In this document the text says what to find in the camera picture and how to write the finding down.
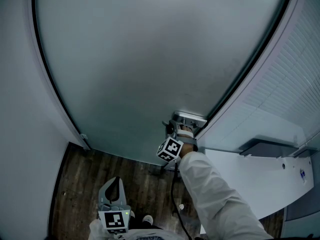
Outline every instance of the person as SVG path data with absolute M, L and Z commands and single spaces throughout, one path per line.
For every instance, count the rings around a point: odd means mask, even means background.
M 184 125 L 182 130 L 192 132 Z M 185 143 L 180 151 L 179 170 L 188 190 L 206 235 L 210 240 L 267 240 L 272 236 L 251 211 L 239 193 L 228 186 L 211 161 L 192 144 Z M 130 224 L 136 225 L 134 213 Z M 98 220 L 90 224 L 89 240 L 104 240 L 108 234 Z M 153 218 L 147 215 L 139 226 L 130 229 L 126 240 L 182 240 L 173 232 L 153 225 Z

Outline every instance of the white strap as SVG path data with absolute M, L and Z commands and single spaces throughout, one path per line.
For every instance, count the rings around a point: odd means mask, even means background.
M 180 135 L 180 134 L 188 135 L 188 136 L 190 136 L 191 138 L 194 137 L 194 134 L 193 134 L 192 132 L 190 132 L 190 131 L 187 131 L 187 130 L 178 129 L 177 134 L 179 134 L 179 135 Z

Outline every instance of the hand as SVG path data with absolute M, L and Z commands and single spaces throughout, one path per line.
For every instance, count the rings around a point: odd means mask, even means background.
M 188 131 L 188 132 L 192 133 L 192 130 L 189 127 L 185 126 L 185 125 L 182 125 L 181 127 L 180 127 L 180 125 L 178 125 L 178 129 L 185 130 L 185 131 Z M 185 135 L 185 134 L 178 134 L 178 136 L 192 139 L 189 135 Z M 194 145 L 193 144 L 189 144 L 189 143 L 184 143 L 182 148 L 181 148 L 179 156 L 181 158 L 183 158 L 186 154 L 188 154 L 188 153 L 190 153 L 192 151 L 194 151 Z

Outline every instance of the floor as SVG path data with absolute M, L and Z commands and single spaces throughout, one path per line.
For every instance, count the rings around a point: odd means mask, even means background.
M 84 151 L 69 145 L 66 151 L 56 193 L 51 233 L 58 240 L 87 240 L 89 224 L 98 215 L 98 191 L 109 179 L 120 176 L 127 203 L 137 219 L 150 214 L 154 225 L 184 236 L 178 216 L 173 214 L 170 199 L 173 171 L 164 171 L 160 166 L 137 162 L 97 150 Z M 174 185 L 177 205 L 184 204 L 180 215 L 192 238 L 200 236 L 200 221 L 192 199 L 181 179 Z M 279 238 L 284 210 L 261 220 L 265 230 Z

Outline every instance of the black pants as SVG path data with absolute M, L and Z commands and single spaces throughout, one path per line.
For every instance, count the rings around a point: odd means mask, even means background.
M 129 230 L 149 230 L 149 229 L 158 229 L 162 228 L 151 225 L 148 221 L 138 222 L 136 218 L 130 217 Z

